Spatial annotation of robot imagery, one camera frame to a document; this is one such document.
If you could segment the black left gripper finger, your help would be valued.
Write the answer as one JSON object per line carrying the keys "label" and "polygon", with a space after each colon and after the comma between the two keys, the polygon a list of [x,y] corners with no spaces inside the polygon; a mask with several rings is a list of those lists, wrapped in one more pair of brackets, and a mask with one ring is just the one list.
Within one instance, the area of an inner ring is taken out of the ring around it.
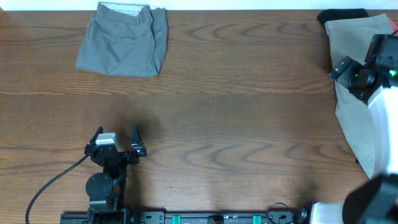
{"label": "black left gripper finger", "polygon": [[146,157],[147,150],[139,135],[137,123],[135,123],[133,127],[131,146],[137,153],[138,157]]}
{"label": "black left gripper finger", "polygon": [[89,141],[88,145],[89,146],[95,146],[96,145],[96,140],[100,134],[103,134],[103,127],[100,126],[97,131],[95,132],[94,136],[91,138]]}

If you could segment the grey shorts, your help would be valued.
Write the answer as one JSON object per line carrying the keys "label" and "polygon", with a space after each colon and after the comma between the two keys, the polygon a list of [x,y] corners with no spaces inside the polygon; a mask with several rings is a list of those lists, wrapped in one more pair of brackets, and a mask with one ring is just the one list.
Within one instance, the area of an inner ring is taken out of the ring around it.
{"label": "grey shorts", "polygon": [[167,51],[167,36],[165,9],[99,2],[75,67],[109,76],[157,76]]}

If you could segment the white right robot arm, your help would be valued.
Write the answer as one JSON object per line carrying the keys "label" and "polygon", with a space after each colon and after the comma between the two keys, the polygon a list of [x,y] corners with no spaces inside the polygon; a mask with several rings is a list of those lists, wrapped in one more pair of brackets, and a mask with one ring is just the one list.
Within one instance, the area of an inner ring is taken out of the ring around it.
{"label": "white right robot arm", "polygon": [[329,77],[359,100],[369,112],[368,182],[340,203],[314,203],[308,223],[397,223],[397,66],[393,57],[373,56],[361,65],[343,57]]}

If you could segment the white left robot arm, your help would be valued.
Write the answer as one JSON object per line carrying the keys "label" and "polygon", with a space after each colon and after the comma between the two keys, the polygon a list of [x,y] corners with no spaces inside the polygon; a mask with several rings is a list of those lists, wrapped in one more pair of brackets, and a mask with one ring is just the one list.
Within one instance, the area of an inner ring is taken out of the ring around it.
{"label": "white left robot arm", "polygon": [[124,206],[127,166],[139,163],[147,155],[146,147],[135,124],[130,151],[120,152],[115,133],[105,133],[99,127],[85,146],[85,155],[103,168],[86,182],[89,196],[88,223],[139,223],[137,212]]}

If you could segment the black garment in pile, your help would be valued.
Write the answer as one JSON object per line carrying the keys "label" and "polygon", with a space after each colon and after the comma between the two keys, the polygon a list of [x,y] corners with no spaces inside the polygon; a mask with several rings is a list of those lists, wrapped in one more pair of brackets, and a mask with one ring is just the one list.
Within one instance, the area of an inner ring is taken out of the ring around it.
{"label": "black garment in pile", "polygon": [[369,14],[365,9],[327,9],[319,13],[317,19],[324,25],[328,21],[359,19],[365,17],[369,17]]}

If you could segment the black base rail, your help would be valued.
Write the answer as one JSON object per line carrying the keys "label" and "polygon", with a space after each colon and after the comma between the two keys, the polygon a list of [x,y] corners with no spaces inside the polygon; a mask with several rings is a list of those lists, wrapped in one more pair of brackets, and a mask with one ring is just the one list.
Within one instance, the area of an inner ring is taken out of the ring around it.
{"label": "black base rail", "polygon": [[268,224],[297,223],[295,215],[287,211],[267,213],[164,213],[141,212],[126,215],[63,214],[60,223],[125,223],[125,224]]}

